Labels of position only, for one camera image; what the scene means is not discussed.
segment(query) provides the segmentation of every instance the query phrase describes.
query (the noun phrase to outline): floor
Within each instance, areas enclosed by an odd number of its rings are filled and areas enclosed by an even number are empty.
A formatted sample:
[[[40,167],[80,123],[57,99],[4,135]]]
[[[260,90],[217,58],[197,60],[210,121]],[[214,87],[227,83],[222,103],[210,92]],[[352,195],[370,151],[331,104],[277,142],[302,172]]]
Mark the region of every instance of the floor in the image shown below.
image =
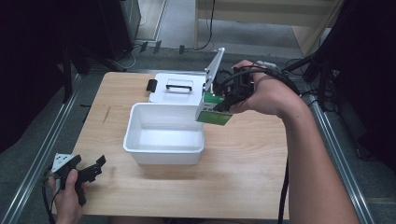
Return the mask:
[[[141,5],[142,21],[137,36],[138,43],[148,41],[150,46],[155,46],[156,41],[161,40],[161,50],[178,50],[179,45],[185,45],[186,48],[193,47],[194,0],[139,0],[139,3]],[[200,21],[199,46],[203,46],[209,38],[206,26],[208,22]],[[219,47],[226,48],[226,53],[257,55],[259,58],[261,55],[274,59],[301,59],[303,56],[291,27],[282,25],[213,21],[213,36],[204,51],[212,51]],[[118,63],[131,66],[139,64],[138,59],[138,57],[130,55]],[[79,85],[80,91],[75,104],[91,104],[92,97],[95,95],[94,91],[90,91],[92,83],[99,85],[101,78],[100,76],[81,77],[80,79],[82,80],[77,78],[75,86]],[[64,108],[64,105],[61,104],[62,97],[61,92],[55,95],[49,106],[32,123],[23,139],[12,149],[0,154],[0,169],[2,170],[2,179],[0,180],[0,192],[2,194],[0,198],[0,217],[2,219],[7,211],[7,204],[14,199],[15,190],[22,190],[21,194],[31,194],[30,198],[37,199],[37,201],[41,200],[40,189],[37,187],[19,189],[21,183],[29,180],[29,176],[26,176],[26,174],[35,172],[31,170],[31,164],[35,163],[36,158],[29,156],[26,151],[37,150],[37,154],[39,154],[45,147],[53,147],[54,150],[59,152],[63,150],[66,153],[70,152],[78,139],[78,133],[76,132],[60,132],[56,142],[51,142],[50,139],[46,138],[47,133],[51,131],[52,125],[49,120],[57,120],[60,109],[70,109]],[[74,110],[70,110],[68,118],[73,121],[66,122],[64,130],[81,129],[82,120],[88,110],[89,108],[83,106],[77,106],[77,109],[75,106]],[[326,119],[332,124],[336,124],[332,129],[338,137],[337,143],[343,149],[342,156],[347,160],[347,169],[350,169],[353,174],[352,180],[357,183],[358,191],[361,192],[365,202],[367,202],[368,211],[370,216],[373,217],[366,219],[362,223],[394,223],[396,219],[396,213],[394,213],[396,211],[396,178],[394,178],[394,173],[380,162],[367,162],[357,159],[354,146],[351,145],[350,137],[345,132],[345,127],[340,118],[336,114],[329,113],[326,115]],[[53,158],[53,153],[41,160],[47,161],[46,164],[48,165],[50,164],[50,158]],[[38,221],[34,219],[45,214],[41,201],[21,200],[20,206],[24,207],[24,209],[13,214],[12,218],[3,219],[2,223],[45,222],[45,219],[38,219]],[[82,220],[82,223],[106,223],[106,218],[90,217]]]

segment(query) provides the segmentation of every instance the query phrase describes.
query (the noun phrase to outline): gray carpet floor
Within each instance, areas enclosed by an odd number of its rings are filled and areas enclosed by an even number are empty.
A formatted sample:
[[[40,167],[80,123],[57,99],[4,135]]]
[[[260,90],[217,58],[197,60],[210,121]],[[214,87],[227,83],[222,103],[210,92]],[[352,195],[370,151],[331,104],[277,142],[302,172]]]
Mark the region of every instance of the gray carpet floor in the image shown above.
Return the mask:
[[[128,68],[128,72],[145,70],[183,70],[203,71],[214,57],[213,52],[188,51],[178,54],[177,50],[163,49],[157,54],[148,48],[143,53],[135,53],[135,64]],[[224,54],[220,68],[231,69],[232,65],[243,60],[267,61],[280,67],[285,66],[289,59],[268,57],[261,55]],[[128,55],[123,62],[124,66],[132,64],[134,57]],[[53,157],[58,153],[71,153],[78,140],[89,108],[81,105],[90,105],[100,86],[101,80],[109,70],[99,63],[91,62],[91,72],[82,75],[81,86],[70,114],[55,141],[47,159],[46,167],[52,164]],[[3,219],[8,206],[11,204],[16,189],[25,174],[31,168],[35,155],[46,138],[46,135],[55,120],[63,99],[63,90],[53,96],[46,108],[36,117],[32,125],[25,132],[22,139],[10,149],[0,154],[0,217]],[[393,223],[396,219],[396,178],[394,173],[379,161],[361,161],[354,152],[350,136],[346,132],[341,118],[336,113],[328,113],[335,132],[343,146],[348,163],[360,184],[369,207],[377,223]],[[41,183],[37,181],[24,205],[16,223],[47,223],[47,215],[41,196]],[[81,223],[107,223],[107,217],[85,216]]]

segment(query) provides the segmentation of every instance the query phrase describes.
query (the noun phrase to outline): hand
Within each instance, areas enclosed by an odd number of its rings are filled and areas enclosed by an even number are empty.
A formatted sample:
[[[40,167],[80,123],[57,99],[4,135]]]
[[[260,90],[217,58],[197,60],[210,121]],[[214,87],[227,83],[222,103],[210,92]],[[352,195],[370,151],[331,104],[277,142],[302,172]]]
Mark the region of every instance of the hand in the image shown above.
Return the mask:
[[[244,60],[234,67],[251,66],[252,62]],[[287,85],[264,73],[253,73],[254,94],[246,101],[232,105],[230,112],[242,113],[247,110],[277,115],[282,118],[286,112],[301,106],[304,102]]]
[[[73,169],[66,178],[65,189],[60,190],[55,197],[55,205],[58,212],[56,219],[57,224],[75,224],[82,217],[82,207],[78,203],[78,196],[75,190],[75,184],[78,179],[78,171]],[[49,187],[52,195],[56,194],[55,179],[49,178]],[[86,193],[87,189],[84,184],[81,185],[82,191]]]

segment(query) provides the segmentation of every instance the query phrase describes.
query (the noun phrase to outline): black latch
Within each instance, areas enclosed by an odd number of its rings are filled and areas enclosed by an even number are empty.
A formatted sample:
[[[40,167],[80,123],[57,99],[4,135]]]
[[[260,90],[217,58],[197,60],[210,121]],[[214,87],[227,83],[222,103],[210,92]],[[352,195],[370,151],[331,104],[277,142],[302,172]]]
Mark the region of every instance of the black latch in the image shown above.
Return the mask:
[[[146,91],[155,92],[155,89],[157,89],[157,83],[158,81],[156,79],[150,79],[148,81],[148,86],[146,87]]]

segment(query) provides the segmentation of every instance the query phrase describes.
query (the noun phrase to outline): open white container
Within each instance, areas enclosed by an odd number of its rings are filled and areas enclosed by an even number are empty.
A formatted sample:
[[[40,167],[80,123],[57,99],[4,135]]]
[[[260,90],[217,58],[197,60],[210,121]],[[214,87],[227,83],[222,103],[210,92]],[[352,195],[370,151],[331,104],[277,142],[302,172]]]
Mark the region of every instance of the open white container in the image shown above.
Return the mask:
[[[219,68],[219,49],[204,73],[156,75],[149,103],[132,107],[123,148],[139,164],[197,164],[205,148],[204,124],[196,121],[198,105]]]

